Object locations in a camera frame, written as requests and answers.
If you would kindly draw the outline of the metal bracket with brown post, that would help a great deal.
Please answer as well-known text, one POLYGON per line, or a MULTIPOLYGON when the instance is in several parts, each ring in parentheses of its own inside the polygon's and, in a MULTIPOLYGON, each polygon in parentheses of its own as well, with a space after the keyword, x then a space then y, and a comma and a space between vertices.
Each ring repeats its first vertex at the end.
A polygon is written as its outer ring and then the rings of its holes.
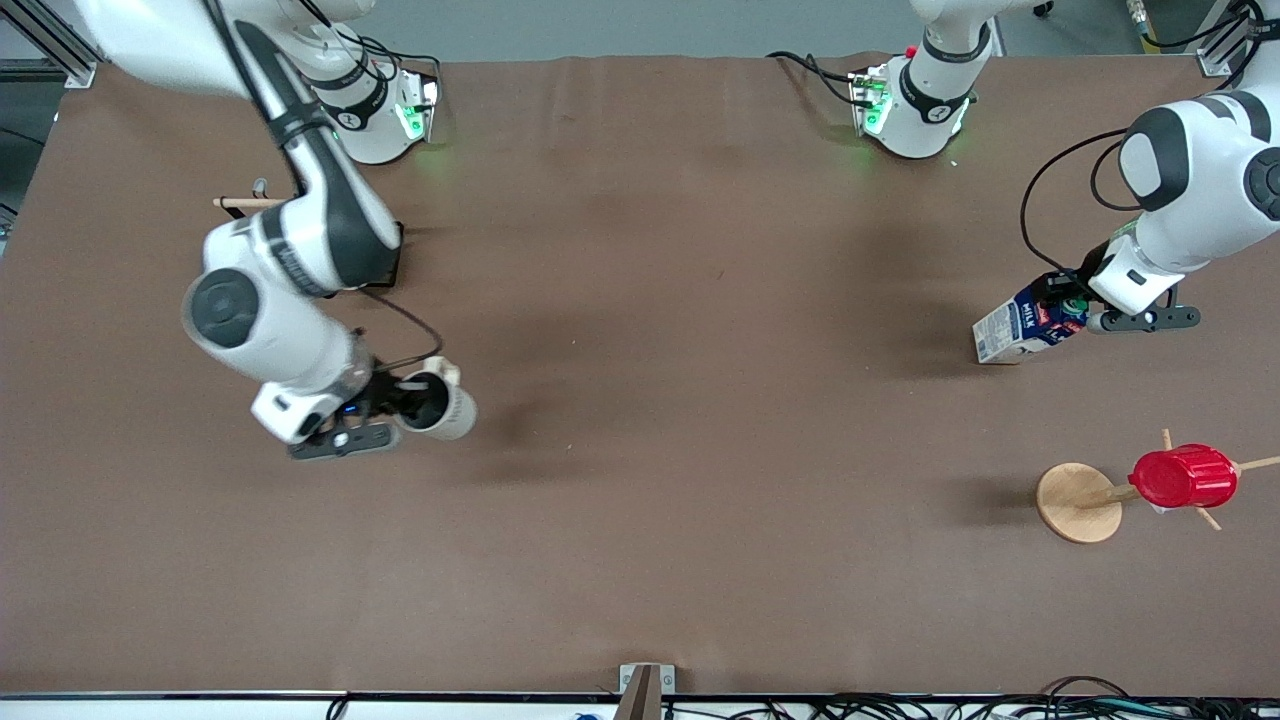
POLYGON ((666 697, 677 687, 673 664, 623 664, 618 684, 620 700, 612 720, 669 720, 666 697))

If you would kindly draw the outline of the aluminium frame profile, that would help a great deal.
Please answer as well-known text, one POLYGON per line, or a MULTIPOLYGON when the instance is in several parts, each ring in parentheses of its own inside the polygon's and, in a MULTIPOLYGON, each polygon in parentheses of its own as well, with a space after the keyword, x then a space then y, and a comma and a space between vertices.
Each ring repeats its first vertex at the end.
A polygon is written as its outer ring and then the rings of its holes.
POLYGON ((1280 22, 1280 0, 1212 0, 1187 51, 1204 77, 1226 79, 1252 49, 1251 28, 1266 20, 1280 22))
POLYGON ((72 0, 0 0, 0 83, 90 88, 104 58, 78 18, 72 0))

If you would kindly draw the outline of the wooden mug tree stand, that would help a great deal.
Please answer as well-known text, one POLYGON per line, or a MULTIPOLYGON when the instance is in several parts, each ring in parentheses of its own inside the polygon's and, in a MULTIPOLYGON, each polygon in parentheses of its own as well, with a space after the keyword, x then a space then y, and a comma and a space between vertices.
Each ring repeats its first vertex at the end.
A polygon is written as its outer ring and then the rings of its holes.
MULTIPOLYGON (((1164 428, 1160 432, 1160 441, 1161 446, 1155 451, 1180 446, 1174 443, 1172 433, 1169 428, 1164 428)), ((1249 461, 1238 461, 1230 456, 1228 457, 1242 473, 1238 489, 1248 471, 1280 468, 1280 454, 1249 461)), ((1128 477, 1132 470, 1123 480, 1112 480, 1100 469, 1084 462, 1062 462, 1055 465, 1046 470, 1036 483, 1036 511, 1042 523, 1052 533, 1074 544, 1098 544, 1112 538, 1123 524, 1125 507, 1137 503, 1143 503, 1161 515, 1193 512, 1206 521, 1212 530, 1222 529, 1221 524, 1213 518, 1212 509, 1161 509, 1147 502, 1139 496, 1137 488, 1129 483, 1128 477)))

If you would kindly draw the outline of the grey mug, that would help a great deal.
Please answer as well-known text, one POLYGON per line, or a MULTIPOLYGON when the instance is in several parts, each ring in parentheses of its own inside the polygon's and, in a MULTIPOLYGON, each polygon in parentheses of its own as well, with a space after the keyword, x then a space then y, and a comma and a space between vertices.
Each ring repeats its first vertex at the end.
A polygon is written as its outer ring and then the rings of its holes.
POLYGON ((477 405, 474 397, 461 386, 461 370, 447 357, 429 357, 424 361, 419 372, 433 372, 442 378, 442 392, 439 395, 404 395, 399 393, 396 401, 394 415, 403 407, 415 407, 420 404, 447 405, 443 421, 428 432, 415 432, 439 441, 456 441, 466 437, 477 420, 477 405))

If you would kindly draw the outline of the red plastic cup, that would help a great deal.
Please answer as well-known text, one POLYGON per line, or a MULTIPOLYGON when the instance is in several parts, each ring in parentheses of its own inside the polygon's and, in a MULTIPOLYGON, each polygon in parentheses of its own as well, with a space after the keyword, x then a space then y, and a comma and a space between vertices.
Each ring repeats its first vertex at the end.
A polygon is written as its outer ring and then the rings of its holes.
POLYGON ((1142 498, 1161 509, 1215 509, 1236 493, 1240 478, 1222 451, 1188 443, 1143 455, 1128 480, 1142 498))

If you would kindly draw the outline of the blue white milk carton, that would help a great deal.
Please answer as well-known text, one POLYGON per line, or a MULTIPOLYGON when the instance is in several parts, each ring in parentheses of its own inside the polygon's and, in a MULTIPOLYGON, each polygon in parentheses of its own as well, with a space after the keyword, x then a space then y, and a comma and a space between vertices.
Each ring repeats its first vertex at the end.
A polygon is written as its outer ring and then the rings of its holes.
POLYGON ((1089 311, 1085 300, 1043 300, 1028 286, 972 327, 975 359, 983 365, 1016 365, 1074 334, 1062 334, 1062 309, 1089 311))

